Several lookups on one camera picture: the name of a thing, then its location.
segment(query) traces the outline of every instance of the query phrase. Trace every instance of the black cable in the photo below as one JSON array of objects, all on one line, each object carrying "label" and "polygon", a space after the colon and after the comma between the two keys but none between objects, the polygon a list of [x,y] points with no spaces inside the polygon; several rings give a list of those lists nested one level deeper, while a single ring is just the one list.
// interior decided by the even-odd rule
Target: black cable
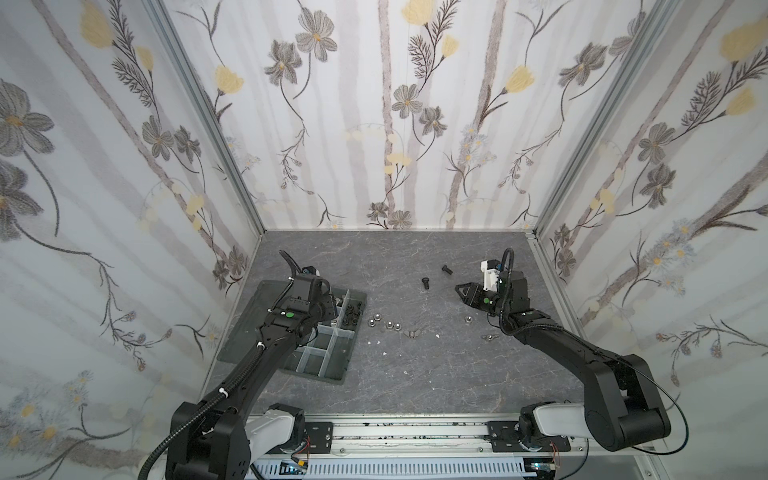
[{"label": "black cable", "polygon": [[319,335],[319,332],[317,331],[317,327],[316,327],[316,326],[312,327],[312,330],[314,330],[314,331],[315,331],[315,336],[314,336],[314,338],[311,338],[311,339],[307,340],[307,341],[306,341],[306,343],[302,343],[301,345],[297,345],[297,346],[296,346],[297,348],[299,348],[300,346],[307,346],[307,345],[309,345],[309,344],[310,344],[310,343],[311,343],[313,340],[315,340],[315,339],[317,338],[317,336]]},{"label": "black cable", "polygon": [[152,453],[149,454],[147,457],[146,462],[141,466],[141,470],[139,471],[138,480],[147,480],[147,477],[149,476],[149,472],[152,469],[152,465],[157,461],[158,458],[160,458],[160,455],[163,455],[163,452],[168,448],[170,443],[184,430],[190,428],[192,425],[194,425],[197,420],[201,419],[205,414],[207,414],[210,410],[212,410],[216,405],[221,403],[222,400],[227,398],[229,396],[229,392],[232,392],[237,388],[245,378],[248,377],[253,372],[253,369],[256,368],[256,365],[259,364],[259,360],[261,360],[261,356],[264,353],[264,345],[261,344],[261,349],[258,349],[256,353],[253,355],[253,358],[248,362],[248,364],[240,370],[240,373],[235,376],[232,380],[230,380],[226,385],[222,386],[219,389],[219,394],[214,396],[208,403],[201,406],[193,415],[192,417],[187,420],[183,425],[180,425],[176,427],[174,431],[170,433],[167,437],[165,437],[165,440],[160,442],[160,444],[156,447],[155,450],[152,451]]},{"label": "black cable", "polygon": [[256,466],[252,463],[250,464],[250,471],[253,473],[253,476],[256,477],[256,480],[264,480],[264,477],[261,476],[259,473],[259,470],[256,468]]},{"label": "black cable", "polygon": [[333,291],[331,290],[331,282],[329,282],[326,279],[322,280],[323,285],[328,287],[328,294],[331,296],[331,301],[333,302],[333,313],[336,315],[336,317],[339,316],[339,309],[336,308],[336,298],[333,296]]},{"label": "black cable", "polygon": [[583,467],[584,464],[587,463],[588,456],[589,456],[589,439],[587,439],[587,452],[584,454],[584,457],[581,459],[581,463],[579,464],[579,466],[576,467],[576,469],[573,472],[569,473],[565,477],[560,478],[560,480],[565,480],[568,477],[572,477],[573,475],[576,475],[578,471],[581,470],[581,467]]},{"label": "black cable", "polygon": [[301,271],[301,267],[298,263],[293,259],[292,256],[288,254],[285,250],[278,250],[280,252],[280,256],[283,258],[283,260],[288,263],[288,266],[290,267],[290,275],[292,277],[296,277],[296,274]]},{"label": "black cable", "polygon": [[283,300],[283,297],[285,297],[286,293],[288,293],[288,290],[290,290],[290,287],[293,286],[293,277],[290,277],[290,280],[288,280],[288,285],[286,285],[285,289],[282,293],[277,297],[277,300],[275,300],[275,303],[272,304],[272,308],[270,310],[274,310],[277,308],[277,304],[280,303],[281,300]]},{"label": "black cable", "polygon": [[683,413],[683,409],[680,408],[680,406],[677,404],[675,399],[672,398],[672,395],[667,393],[667,390],[661,388],[661,385],[659,385],[654,380],[649,378],[648,375],[646,375],[646,374],[642,373],[640,370],[634,368],[632,365],[629,364],[629,362],[624,361],[624,359],[621,359],[620,362],[623,363],[624,365],[628,366],[629,368],[633,369],[635,372],[640,373],[642,376],[645,377],[646,380],[648,380],[649,382],[653,383],[656,386],[656,388],[661,390],[661,392],[664,395],[666,395],[669,400],[672,400],[672,403],[677,407],[677,411],[680,412],[680,416],[683,417],[683,424],[685,424],[685,439],[683,439],[683,445],[680,445],[680,447],[678,447],[678,448],[676,448],[676,449],[674,449],[674,450],[672,450],[670,452],[652,452],[651,450],[643,450],[643,449],[639,449],[638,447],[635,447],[635,446],[633,446],[632,448],[635,449],[635,450],[638,450],[639,452],[648,453],[648,454],[651,454],[651,455],[673,455],[675,453],[678,453],[680,450],[684,449],[685,445],[688,444],[688,438],[690,437],[690,429],[688,427],[688,419],[685,418],[685,414]]},{"label": "black cable", "polygon": [[512,267],[515,265],[515,251],[507,247],[506,250],[504,250],[504,255],[502,256],[502,270],[504,269],[504,265],[507,261],[507,256],[509,257],[509,267],[507,267],[507,283],[504,284],[504,296],[502,297],[502,305],[498,311],[498,326],[499,329],[506,333],[504,330],[504,308],[507,306],[507,298],[509,297],[509,290],[511,290],[510,285],[512,282]]},{"label": "black cable", "polygon": [[500,330],[502,329],[500,326],[494,325],[493,323],[491,323],[491,314],[490,313],[486,313],[485,314],[485,319],[488,320],[488,325],[492,326],[493,328],[500,329]]}]

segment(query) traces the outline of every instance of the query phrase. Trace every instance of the yellow flower pattern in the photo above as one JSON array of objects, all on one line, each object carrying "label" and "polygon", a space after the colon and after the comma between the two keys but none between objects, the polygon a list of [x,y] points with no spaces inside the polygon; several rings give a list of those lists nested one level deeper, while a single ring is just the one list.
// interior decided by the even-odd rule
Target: yellow flower pattern
[{"label": "yellow flower pattern", "polygon": [[139,57],[141,66],[149,71],[154,68],[154,57],[152,56],[152,50],[146,47],[136,47],[136,55]]},{"label": "yellow flower pattern", "polygon": [[589,203],[589,207],[592,210],[596,210],[600,207],[600,204],[603,204],[606,214],[610,215],[616,211],[616,207],[614,206],[614,194],[607,188],[600,190],[600,199],[593,198]]},{"label": "yellow flower pattern", "polygon": [[446,35],[442,40],[442,56],[450,57],[458,50],[458,40],[451,35]]},{"label": "yellow flower pattern", "polygon": [[80,35],[96,48],[106,48],[112,45],[112,28],[109,26],[107,18],[93,2],[83,2]]},{"label": "yellow flower pattern", "polygon": [[402,16],[411,25],[424,25],[432,18],[433,0],[410,0],[402,9]]},{"label": "yellow flower pattern", "polygon": [[407,155],[400,152],[389,154],[386,156],[386,159],[391,164],[398,164],[398,165],[402,165],[403,167],[408,167],[413,161],[411,160],[411,157],[408,157]]},{"label": "yellow flower pattern", "polygon": [[534,78],[531,70],[524,65],[520,65],[512,72],[504,89],[509,93],[516,94],[530,87],[533,82]]},{"label": "yellow flower pattern", "polygon": [[202,195],[193,195],[187,202],[187,215],[194,215],[204,204],[205,198]]},{"label": "yellow flower pattern", "polygon": [[720,54],[730,62],[740,61],[768,38],[768,18],[747,23],[723,36]]},{"label": "yellow flower pattern", "polygon": [[739,94],[728,102],[725,112],[729,115],[742,115],[755,107],[755,95],[751,87],[744,87]]},{"label": "yellow flower pattern", "polygon": [[219,65],[216,67],[216,86],[225,94],[234,94],[243,87],[242,78],[238,77],[229,68]]}]

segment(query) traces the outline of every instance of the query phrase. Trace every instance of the gray flower pattern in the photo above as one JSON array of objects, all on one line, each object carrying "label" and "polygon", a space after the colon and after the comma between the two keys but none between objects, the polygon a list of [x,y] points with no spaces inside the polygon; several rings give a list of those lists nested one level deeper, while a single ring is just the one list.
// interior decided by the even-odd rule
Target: gray flower pattern
[{"label": "gray flower pattern", "polygon": [[0,80],[0,155],[12,157],[24,144],[39,154],[50,154],[53,144],[40,132],[53,128],[46,115],[29,111],[29,96],[21,88]]},{"label": "gray flower pattern", "polygon": [[394,111],[400,110],[400,118],[408,118],[411,113],[418,114],[422,110],[423,103],[415,100],[419,94],[418,88],[419,86],[416,84],[412,84],[410,87],[400,85],[395,90],[394,95],[397,102],[392,105],[392,109]]},{"label": "gray flower pattern", "polygon": [[389,225],[395,230],[410,228],[412,225],[411,212],[396,210],[392,213],[392,217],[389,218]]},{"label": "gray flower pattern", "polygon": [[605,63],[605,51],[607,47],[605,45],[593,45],[589,42],[589,45],[581,50],[579,55],[576,55],[576,65],[570,68],[563,68],[560,70],[560,81],[558,82],[561,87],[569,84],[571,81],[576,80],[579,85],[587,83],[587,78],[593,70],[603,66]]},{"label": "gray flower pattern", "polygon": [[232,275],[240,275],[246,269],[247,258],[240,252],[237,245],[232,246],[229,258],[227,258],[227,265],[230,268]]},{"label": "gray flower pattern", "polygon": [[179,127],[174,136],[176,137],[176,142],[179,144],[179,152],[187,154],[187,159],[189,159],[190,163],[192,163],[195,154],[198,157],[200,156],[200,141],[192,140],[190,132],[188,132],[183,125]]},{"label": "gray flower pattern", "polygon": [[617,57],[618,55],[627,53],[629,47],[632,46],[634,37],[637,35],[637,31],[640,30],[640,26],[643,24],[644,20],[645,12],[640,12],[636,18],[632,18],[632,20],[629,22],[629,25],[627,25],[627,33],[629,35],[614,38],[614,42],[611,44],[611,48],[608,49],[608,54]]},{"label": "gray flower pattern", "polygon": [[664,149],[661,148],[672,141],[674,136],[674,128],[667,128],[667,124],[660,122],[655,124],[648,131],[648,137],[640,140],[640,148],[643,150],[637,156],[639,161],[646,161],[650,158],[650,161],[659,164],[667,154],[664,153]]},{"label": "gray flower pattern", "polygon": [[667,198],[664,197],[664,189],[672,188],[672,180],[674,180],[676,172],[676,170],[670,170],[665,164],[661,164],[648,172],[648,185],[640,190],[641,195],[650,195],[648,208],[656,208],[667,202]]},{"label": "gray flower pattern", "polygon": [[153,157],[163,155],[163,159],[170,159],[169,148],[174,146],[174,136],[169,131],[161,131],[154,115],[150,115],[149,121],[141,125],[141,136],[145,142],[152,145]]},{"label": "gray flower pattern", "polygon": [[422,135],[427,135],[429,132],[434,131],[435,135],[440,137],[442,133],[448,128],[448,125],[440,122],[443,117],[440,107],[427,107],[422,112],[422,116],[419,118],[419,123],[424,124],[424,130]]},{"label": "gray flower pattern", "polygon": [[301,57],[296,46],[287,41],[272,40],[270,58],[275,62],[271,67],[265,67],[264,73],[270,76],[270,83],[279,85],[283,76],[292,84],[296,83],[296,69],[301,66]]},{"label": "gray flower pattern", "polygon": [[563,273],[563,276],[571,275],[571,269],[576,266],[576,259],[574,253],[569,249],[564,249],[558,254],[558,268]]},{"label": "gray flower pattern", "polygon": [[371,203],[371,213],[366,215],[371,220],[376,220],[377,218],[386,218],[386,214],[389,211],[389,207],[387,207],[384,202],[372,202]]},{"label": "gray flower pattern", "polygon": [[565,245],[568,243],[568,241],[571,239],[571,229],[568,228],[565,223],[562,224],[562,226],[554,231],[554,243],[555,244],[561,244]]},{"label": "gray flower pattern", "polygon": [[328,60],[327,51],[336,51],[339,47],[330,38],[333,33],[333,22],[325,12],[315,11],[315,15],[306,7],[301,8],[299,23],[306,32],[296,34],[296,46],[304,53],[315,52],[320,61]]},{"label": "gray flower pattern", "polygon": [[216,266],[214,267],[214,278],[219,280],[219,290],[224,290],[227,286],[227,275],[229,275],[230,269],[227,266],[225,260],[216,260]]},{"label": "gray flower pattern", "polygon": [[0,160],[0,241],[19,238],[16,215],[37,215],[43,211],[38,203],[22,192],[27,174],[15,165]]}]

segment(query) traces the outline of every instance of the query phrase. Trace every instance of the aluminum frame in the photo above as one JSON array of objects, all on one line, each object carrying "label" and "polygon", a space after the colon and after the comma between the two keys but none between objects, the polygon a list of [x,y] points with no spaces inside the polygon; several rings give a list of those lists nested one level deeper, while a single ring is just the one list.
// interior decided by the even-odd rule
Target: aluminum frame
[{"label": "aluminum frame", "polygon": [[227,141],[224,139],[224,134],[221,132],[219,122],[216,120],[214,113],[210,108],[210,102],[208,101],[205,90],[192,70],[192,63],[190,62],[189,57],[187,57],[187,53],[181,44],[176,28],[174,28],[174,24],[168,15],[168,10],[165,8],[162,0],[141,1],[144,4],[144,9],[149,15],[152,26],[165,47],[166,53],[170,56],[171,63],[181,79],[181,83],[184,86],[184,90],[187,92],[190,103],[197,112],[200,121],[203,122],[208,137],[214,143],[214,149],[221,159],[222,167],[227,172],[227,178],[230,180],[251,226],[258,232],[257,235],[264,235],[266,232],[264,223],[261,221],[261,217],[259,217],[259,212],[257,211],[256,206],[253,204],[253,201],[251,201],[248,187],[246,187],[245,181],[240,176],[237,162],[232,156],[232,152],[227,147]]},{"label": "aluminum frame", "polygon": [[563,174],[560,176],[547,199],[547,203],[541,210],[541,215],[539,215],[534,229],[536,234],[547,230],[551,226],[558,208],[565,201],[566,196],[574,186],[595,144],[600,140],[608,122],[611,121],[621,102],[627,96],[627,92],[633,80],[637,77],[637,73],[642,69],[648,57],[650,57],[657,40],[661,37],[664,28],[672,19],[672,15],[680,4],[681,0],[657,0],[654,3],[643,26],[637,33],[637,37],[632,42],[626,59],[621,62],[616,78],[611,82],[611,86],[608,88],[605,97],[603,97],[600,107],[595,111],[589,123],[590,127],[579,140],[574,153],[571,155],[571,159],[566,164]]}]

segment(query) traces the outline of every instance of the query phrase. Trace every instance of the mounting plate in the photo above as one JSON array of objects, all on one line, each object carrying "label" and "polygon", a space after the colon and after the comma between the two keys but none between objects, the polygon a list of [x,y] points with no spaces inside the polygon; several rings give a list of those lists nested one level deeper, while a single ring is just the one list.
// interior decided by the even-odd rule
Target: mounting plate
[{"label": "mounting plate", "polygon": [[[485,437],[491,443],[494,453],[509,453],[509,452],[530,452],[520,445],[517,434],[515,433],[515,426],[517,422],[487,422],[488,436]],[[554,443],[554,446],[560,452],[571,451],[571,443],[564,437],[549,437],[549,441]],[[539,452],[552,452],[552,445],[542,445]]]},{"label": "mounting plate", "polygon": [[331,445],[333,444],[332,422],[307,422],[304,425],[304,430],[307,436],[310,437],[311,455],[331,453]]}]

